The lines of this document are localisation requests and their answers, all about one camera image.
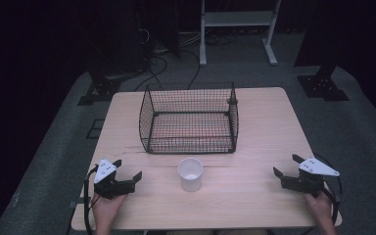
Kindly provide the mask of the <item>person's right hand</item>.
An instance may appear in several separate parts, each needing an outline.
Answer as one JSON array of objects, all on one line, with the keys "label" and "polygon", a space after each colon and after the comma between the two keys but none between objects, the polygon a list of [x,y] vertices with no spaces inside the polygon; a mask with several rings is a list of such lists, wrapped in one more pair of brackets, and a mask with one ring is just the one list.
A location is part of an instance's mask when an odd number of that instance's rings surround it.
[{"label": "person's right hand", "polygon": [[332,203],[329,198],[323,193],[320,193],[317,197],[313,197],[311,194],[304,194],[304,198],[317,226],[322,229],[327,227],[334,228],[331,214]]}]

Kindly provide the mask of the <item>black metal stand base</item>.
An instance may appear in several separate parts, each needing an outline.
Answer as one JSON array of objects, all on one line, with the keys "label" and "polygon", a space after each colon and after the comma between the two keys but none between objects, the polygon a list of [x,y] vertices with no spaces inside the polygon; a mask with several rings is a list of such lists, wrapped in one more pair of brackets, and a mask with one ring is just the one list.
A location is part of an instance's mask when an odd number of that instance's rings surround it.
[{"label": "black metal stand base", "polygon": [[324,101],[348,101],[346,93],[332,80],[337,64],[321,65],[316,74],[298,75],[297,79],[308,98],[322,98]]},{"label": "black metal stand base", "polygon": [[85,95],[81,96],[78,106],[90,106],[95,102],[111,101],[113,96],[118,93],[122,84],[122,79],[107,78],[102,72],[91,70],[89,72],[91,84]]}]

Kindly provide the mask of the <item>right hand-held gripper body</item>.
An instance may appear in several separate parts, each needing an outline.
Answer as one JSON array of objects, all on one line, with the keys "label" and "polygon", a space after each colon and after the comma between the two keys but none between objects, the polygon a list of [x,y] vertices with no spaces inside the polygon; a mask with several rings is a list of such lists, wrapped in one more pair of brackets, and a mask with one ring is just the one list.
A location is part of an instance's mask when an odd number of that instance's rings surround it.
[{"label": "right hand-held gripper body", "polygon": [[339,177],[340,172],[330,165],[320,161],[316,157],[305,159],[298,164],[299,173],[297,176],[286,176],[280,179],[281,187],[284,189],[311,194],[317,197],[318,192],[324,188],[324,177]]}]

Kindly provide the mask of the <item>black wire mesh basket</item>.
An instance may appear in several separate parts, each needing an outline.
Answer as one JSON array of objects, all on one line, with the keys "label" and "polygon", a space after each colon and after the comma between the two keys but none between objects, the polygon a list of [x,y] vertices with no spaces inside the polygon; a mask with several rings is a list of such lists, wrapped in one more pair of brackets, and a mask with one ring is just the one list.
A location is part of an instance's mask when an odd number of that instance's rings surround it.
[{"label": "black wire mesh basket", "polygon": [[150,154],[236,151],[239,114],[232,82],[152,83],[139,113],[139,137]]}]

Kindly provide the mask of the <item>person's left hand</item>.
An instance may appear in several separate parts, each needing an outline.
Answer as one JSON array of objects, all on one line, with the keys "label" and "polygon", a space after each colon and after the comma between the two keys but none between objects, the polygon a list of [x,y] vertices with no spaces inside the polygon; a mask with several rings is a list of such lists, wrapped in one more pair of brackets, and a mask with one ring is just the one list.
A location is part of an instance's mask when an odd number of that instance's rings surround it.
[{"label": "person's left hand", "polygon": [[106,199],[98,194],[92,199],[92,210],[95,218],[96,228],[100,226],[110,227],[118,216],[118,212],[124,203],[126,195]]}]

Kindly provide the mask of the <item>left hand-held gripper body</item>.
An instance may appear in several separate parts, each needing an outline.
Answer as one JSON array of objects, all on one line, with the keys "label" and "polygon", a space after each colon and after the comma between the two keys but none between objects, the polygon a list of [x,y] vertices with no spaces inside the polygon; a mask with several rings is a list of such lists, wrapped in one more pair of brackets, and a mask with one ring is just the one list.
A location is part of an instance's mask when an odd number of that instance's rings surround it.
[{"label": "left hand-held gripper body", "polygon": [[117,169],[118,167],[115,167],[109,160],[100,160],[94,179],[95,193],[106,199],[112,199],[135,192],[136,183],[132,179],[116,180]]}]

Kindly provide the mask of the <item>white metal desk frame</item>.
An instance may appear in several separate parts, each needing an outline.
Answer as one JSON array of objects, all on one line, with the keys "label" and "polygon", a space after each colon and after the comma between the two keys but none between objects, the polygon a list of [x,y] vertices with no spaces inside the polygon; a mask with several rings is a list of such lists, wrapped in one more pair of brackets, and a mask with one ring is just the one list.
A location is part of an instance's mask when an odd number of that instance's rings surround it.
[{"label": "white metal desk frame", "polygon": [[271,47],[274,29],[277,23],[278,14],[282,0],[275,0],[274,7],[270,11],[248,11],[248,12],[207,12],[206,0],[202,0],[200,20],[200,46],[199,65],[204,67],[207,64],[206,29],[210,27],[235,27],[235,26],[267,26],[268,33],[262,40],[267,59],[272,66],[278,64]]}]

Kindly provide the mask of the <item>white cup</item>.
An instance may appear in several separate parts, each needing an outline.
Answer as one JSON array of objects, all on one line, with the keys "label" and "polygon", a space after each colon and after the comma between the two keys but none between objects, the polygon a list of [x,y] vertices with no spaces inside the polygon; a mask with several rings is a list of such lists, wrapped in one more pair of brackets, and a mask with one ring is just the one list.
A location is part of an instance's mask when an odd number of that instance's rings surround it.
[{"label": "white cup", "polygon": [[203,165],[195,158],[187,158],[178,165],[181,187],[187,192],[196,192],[202,186]]}]

